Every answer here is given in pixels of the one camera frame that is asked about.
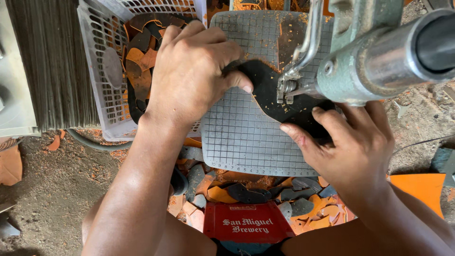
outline plastic crate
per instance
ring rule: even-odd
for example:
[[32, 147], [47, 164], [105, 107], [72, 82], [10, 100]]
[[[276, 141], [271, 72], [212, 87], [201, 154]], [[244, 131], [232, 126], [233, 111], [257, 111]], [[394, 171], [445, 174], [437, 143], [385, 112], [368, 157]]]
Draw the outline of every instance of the plastic crate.
[[[207, 26], [205, 0], [79, 0], [77, 13], [87, 64], [103, 137], [107, 141], [133, 140], [137, 125], [129, 114], [126, 74], [123, 73], [121, 88], [113, 88], [105, 75], [103, 55], [106, 48], [111, 47], [120, 59], [123, 45], [128, 45], [123, 24], [134, 15], [148, 12], [189, 13]], [[194, 123], [188, 137], [199, 137], [199, 126], [200, 121]]]

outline san miguel brewery text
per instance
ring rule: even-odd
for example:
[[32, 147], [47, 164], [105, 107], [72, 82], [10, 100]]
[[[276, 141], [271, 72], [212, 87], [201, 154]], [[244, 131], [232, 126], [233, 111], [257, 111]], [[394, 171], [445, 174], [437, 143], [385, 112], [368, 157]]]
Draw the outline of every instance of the san miguel brewery text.
[[232, 226], [232, 233], [238, 233], [238, 232], [264, 232], [268, 234], [268, 229], [267, 228], [248, 228], [244, 227], [241, 228], [240, 225], [255, 225], [255, 226], [262, 226], [262, 225], [273, 225], [273, 222], [268, 219], [268, 220], [253, 220], [253, 219], [242, 219], [242, 221], [239, 220], [223, 220], [223, 225], [231, 225]]

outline cutting mat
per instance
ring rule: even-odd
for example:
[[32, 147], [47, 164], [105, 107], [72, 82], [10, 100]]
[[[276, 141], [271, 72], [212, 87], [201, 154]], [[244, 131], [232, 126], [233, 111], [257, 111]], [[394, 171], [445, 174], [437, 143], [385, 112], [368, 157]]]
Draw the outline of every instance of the cutting mat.
[[[236, 41], [246, 59], [261, 59], [277, 67], [279, 25], [290, 16], [306, 30], [306, 15], [287, 11], [220, 12], [210, 26], [220, 27], [229, 40]], [[330, 52], [332, 31], [333, 21], [327, 18], [319, 51], [301, 71], [307, 82], [314, 80], [319, 62]], [[279, 129], [280, 123], [265, 115], [251, 94], [237, 87], [229, 89], [201, 123], [202, 152], [211, 167], [261, 175], [319, 175], [304, 161], [297, 144]]]

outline red plastic crate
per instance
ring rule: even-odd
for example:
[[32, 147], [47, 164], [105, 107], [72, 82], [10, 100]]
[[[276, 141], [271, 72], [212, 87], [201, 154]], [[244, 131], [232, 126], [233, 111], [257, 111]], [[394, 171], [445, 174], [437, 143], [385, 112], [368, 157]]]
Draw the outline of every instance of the red plastic crate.
[[207, 202], [204, 234], [220, 241], [260, 244], [295, 236], [273, 201], [255, 205]]

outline knee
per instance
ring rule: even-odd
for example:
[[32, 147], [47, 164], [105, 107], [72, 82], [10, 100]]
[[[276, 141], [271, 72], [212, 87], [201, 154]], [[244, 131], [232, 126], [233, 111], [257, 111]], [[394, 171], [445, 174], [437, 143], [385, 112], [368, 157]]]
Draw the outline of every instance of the knee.
[[95, 216], [98, 213], [98, 209], [100, 208], [101, 203], [103, 202], [104, 196], [105, 196], [105, 194], [98, 199], [98, 201], [90, 208], [90, 210], [88, 210], [86, 216], [82, 220], [82, 227], [81, 227], [82, 245], [84, 245], [85, 242], [87, 241], [90, 227], [91, 227], [93, 221], [95, 220]]

